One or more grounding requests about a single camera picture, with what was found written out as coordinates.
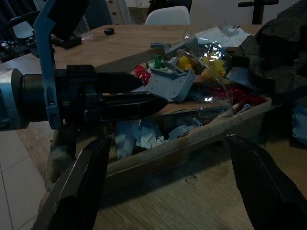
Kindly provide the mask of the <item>light wood table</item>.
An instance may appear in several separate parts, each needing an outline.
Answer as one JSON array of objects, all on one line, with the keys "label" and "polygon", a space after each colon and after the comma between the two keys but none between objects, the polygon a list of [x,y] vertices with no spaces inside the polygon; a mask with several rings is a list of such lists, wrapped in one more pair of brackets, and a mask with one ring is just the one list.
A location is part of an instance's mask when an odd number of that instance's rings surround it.
[{"label": "light wood table", "polygon": [[[58,68],[101,65],[147,50],[152,42],[176,43],[187,26],[115,25],[65,50],[56,47]],[[292,106],[266,114],[258,143],[307,198],[307,148],[292,137]],[[0,230],[30,230],[45,192],[43,176],[53,131],[46,123],[0,133]],[[188,164],[102,199],[97,230],[250,230],[225,144],[192,154]]]}]

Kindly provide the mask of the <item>black stand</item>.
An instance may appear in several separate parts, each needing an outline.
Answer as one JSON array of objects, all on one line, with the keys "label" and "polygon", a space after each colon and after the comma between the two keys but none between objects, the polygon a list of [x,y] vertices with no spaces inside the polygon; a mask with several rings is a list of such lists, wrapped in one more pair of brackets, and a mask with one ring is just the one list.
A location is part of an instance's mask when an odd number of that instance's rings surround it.
[{"label": "black stand", "polygon": [[279,0],[252,0],[249,2],[238,3],[239,8],[253,7],[252,24],[262,24],[264,6],[276,5]]}]

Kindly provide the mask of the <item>clear bag of white parts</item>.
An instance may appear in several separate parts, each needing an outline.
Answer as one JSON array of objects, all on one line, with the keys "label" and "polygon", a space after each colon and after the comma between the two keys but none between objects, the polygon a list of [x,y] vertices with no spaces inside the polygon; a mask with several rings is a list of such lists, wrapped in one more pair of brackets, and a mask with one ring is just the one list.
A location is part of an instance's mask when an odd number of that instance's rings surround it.
[{"label": "clear bag of white parts", "polygon": [[227,24],[196,33],[195,36],[199,44],[217,42],[221,47],[239,47],[251,34],[246,33],[239,25]]}]

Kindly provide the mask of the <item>grey printed plastic part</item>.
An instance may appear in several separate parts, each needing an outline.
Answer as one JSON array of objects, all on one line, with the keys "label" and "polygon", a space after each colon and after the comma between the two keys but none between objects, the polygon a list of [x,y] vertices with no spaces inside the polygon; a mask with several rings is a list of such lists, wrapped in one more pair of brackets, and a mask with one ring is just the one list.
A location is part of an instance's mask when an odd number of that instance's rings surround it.
[{"label": "grey printed plastic part", "polygon": [[170,102],[180,103],[185,100],[194,80],[195,73],[186,71],[177,66],[179,58],[164,61],[168,71],[151,69],[151,77],[145,90],[149,93],[161,96]]}]

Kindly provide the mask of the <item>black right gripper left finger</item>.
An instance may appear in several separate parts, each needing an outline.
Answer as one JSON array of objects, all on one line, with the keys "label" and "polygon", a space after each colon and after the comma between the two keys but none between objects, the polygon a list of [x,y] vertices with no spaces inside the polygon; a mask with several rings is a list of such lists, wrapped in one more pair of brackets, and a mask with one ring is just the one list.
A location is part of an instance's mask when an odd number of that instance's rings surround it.
[{"label": "black right gripper left finger", "polygon": [[32,230],[92,230],[105,184],[111,136],[91,141],[60,176]]}]

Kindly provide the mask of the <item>clear plastic wrapper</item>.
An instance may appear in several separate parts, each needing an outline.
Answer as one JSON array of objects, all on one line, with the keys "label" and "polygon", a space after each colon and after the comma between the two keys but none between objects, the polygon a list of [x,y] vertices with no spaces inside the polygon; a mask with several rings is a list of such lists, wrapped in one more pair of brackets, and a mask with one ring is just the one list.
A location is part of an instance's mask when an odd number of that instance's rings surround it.
[{"label": "clear plastic wrapper", "polygon": [[214,40],[197,38],[192,31],[184,34],[184,56],[194,62],[195,80],[189,96],[198,102],[197,112],[202,119],[214,120],[233,115],[233,93],[225,79],[225,52]]}]

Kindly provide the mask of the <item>yellow printed packet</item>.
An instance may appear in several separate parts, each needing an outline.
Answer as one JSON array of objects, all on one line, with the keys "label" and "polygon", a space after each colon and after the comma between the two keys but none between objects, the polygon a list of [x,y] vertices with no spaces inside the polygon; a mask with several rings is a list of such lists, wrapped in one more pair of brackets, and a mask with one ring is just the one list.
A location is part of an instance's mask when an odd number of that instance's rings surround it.
[{"label": "yellow printed packet", "polygon": [[204,56],[202,61],[206,66],[208,66],[209,69],[224,79],[226,70],[224,68],[223,60],[219,59],[217,56]]}]

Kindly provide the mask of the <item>white shell chair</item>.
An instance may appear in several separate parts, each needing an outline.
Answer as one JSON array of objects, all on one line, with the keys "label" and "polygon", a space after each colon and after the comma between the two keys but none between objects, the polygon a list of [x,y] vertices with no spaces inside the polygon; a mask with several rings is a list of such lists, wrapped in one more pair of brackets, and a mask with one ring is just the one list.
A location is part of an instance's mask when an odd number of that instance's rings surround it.
[{"label": "white shell chair", "polygon": [[189,11],[185,6],[158,9],[148,15],[145,25],[190,25]]},{"label": "white shell chair", "polygon": [[28,22],[22,22],[12,27],[15,36],[19,39],[29,38],[34,35],[34,28]]}]

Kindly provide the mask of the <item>red plastic mesh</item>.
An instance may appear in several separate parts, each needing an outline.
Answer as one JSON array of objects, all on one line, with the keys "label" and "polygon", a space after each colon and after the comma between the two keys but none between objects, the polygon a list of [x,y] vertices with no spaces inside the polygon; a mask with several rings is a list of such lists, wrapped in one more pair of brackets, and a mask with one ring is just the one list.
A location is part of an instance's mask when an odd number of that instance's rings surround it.
[{"label": "red plastic mesh", "polygon": [[250,109],[266,102],[266,99],[250,90],[230,86],[223,88],[212,87],[209,89],[209,96],[205,97],[206,103],[218,103],[226,107],[226,110],[232,109],[233,114],[239,113],[245,108]]}]

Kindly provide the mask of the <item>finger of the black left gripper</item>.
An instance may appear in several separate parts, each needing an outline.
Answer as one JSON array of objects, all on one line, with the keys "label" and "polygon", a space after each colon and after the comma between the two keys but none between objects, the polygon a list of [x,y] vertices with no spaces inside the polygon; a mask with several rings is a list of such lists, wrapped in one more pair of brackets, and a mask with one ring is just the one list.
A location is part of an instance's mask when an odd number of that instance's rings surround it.
[{"label": "finger of the black left gripper", "polygon": [[104,72],[97,74],[95,83],[100,93],[126,93],[143,86],[143,81],[126,72]]},{"label": "finger of the black left gripper", "polygon": [[133,120],[149,117],[168,105],[168,100],[149,92],[129,92],[103,96],[101,121]]}]

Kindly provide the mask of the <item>shallow cardboard box of trash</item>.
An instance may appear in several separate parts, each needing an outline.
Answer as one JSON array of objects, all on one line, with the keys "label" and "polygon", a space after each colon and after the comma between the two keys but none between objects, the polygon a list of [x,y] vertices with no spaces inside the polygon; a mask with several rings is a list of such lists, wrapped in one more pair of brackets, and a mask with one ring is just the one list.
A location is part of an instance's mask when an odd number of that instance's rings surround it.
[{"label": "shallow cardboard box of trash", "polygon": [[[217,118],[183,137],[123,159],[115,156],[115,149],[111,148],[102,194],[106,196],[118,192],[186,164],[193,151],[221,141],[227,131],[237,132],[247,138],[255,136],[260,131],[264,114],[272,107],[271,98],[262,98],[263,103],[245,112],[231,118]],[[46,190],[52,190],[65,170],[71,168],[83,148],[91,141],[110,133],[110,130],[111,126],[104,125],[84,130],[81,134],[69,128],[55,130],[47,162]]]}]

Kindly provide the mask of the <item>red plastic pieces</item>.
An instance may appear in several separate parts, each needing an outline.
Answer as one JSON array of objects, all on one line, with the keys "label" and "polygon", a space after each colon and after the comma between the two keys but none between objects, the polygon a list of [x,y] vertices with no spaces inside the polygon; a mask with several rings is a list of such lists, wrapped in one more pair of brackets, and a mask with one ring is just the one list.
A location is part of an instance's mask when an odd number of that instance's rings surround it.
[{"label": "red plastic pieces", "polygon": [[151,78],[151,73],[149,73],[143,66],[137,65],[134,68],[134,73],[137,76],[137,78],[142,80],[144,86],[146,86],[149,83],[149,80]]}]

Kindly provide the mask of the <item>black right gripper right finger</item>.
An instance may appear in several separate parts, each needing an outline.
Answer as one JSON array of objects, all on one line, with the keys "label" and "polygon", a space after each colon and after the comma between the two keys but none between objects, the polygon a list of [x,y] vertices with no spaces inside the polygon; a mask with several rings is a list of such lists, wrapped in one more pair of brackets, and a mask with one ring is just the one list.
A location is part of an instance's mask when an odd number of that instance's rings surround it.
[{"label": "black right gripper right finger", "polygon": [[254,230],[307,230],[307,200],[271,155],[228,134],[236,185]]}]

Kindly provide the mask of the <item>green plastic piece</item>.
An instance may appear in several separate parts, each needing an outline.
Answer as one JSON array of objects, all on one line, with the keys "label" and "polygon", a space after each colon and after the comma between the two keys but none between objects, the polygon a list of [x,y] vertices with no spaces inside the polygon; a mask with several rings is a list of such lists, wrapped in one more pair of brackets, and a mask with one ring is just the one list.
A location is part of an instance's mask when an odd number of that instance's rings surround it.
[{"label": "green plastic piece", "polygon": [[161,69],[165,68],[164,60],[162,55],[155,55],[153,59],[153,68],[154,69]]}]

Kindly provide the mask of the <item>round yellow plastic item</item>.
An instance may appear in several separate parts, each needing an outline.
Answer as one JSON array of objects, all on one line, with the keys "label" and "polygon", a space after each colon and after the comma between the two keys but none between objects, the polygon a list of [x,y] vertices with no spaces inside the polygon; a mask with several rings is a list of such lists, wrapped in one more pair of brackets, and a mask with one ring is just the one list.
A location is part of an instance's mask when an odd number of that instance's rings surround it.
[{"label": "round yellow plastic item", "polygon": [[194,71],[195,69],[195,63],[194,61],[192,61],[190,58],[186,57],[186,56],[182,56],[178,63],[177,63],[178,67],[182,70],[192,70]]}]

